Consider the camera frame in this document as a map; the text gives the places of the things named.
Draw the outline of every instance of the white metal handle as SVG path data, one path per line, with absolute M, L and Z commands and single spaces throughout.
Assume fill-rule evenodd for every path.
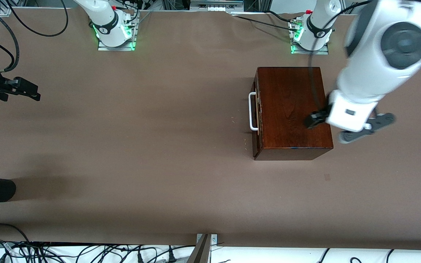
M 258 127 L 253 126 L 253 115 L 252 115 L 252 108 L 251 108 L 251 96 L 256 96 L 256 92 L 250 92 L 248 95 L 248 108 L 249 108 L 249 128 L 254 130 L 255 132 L 258 131 Z

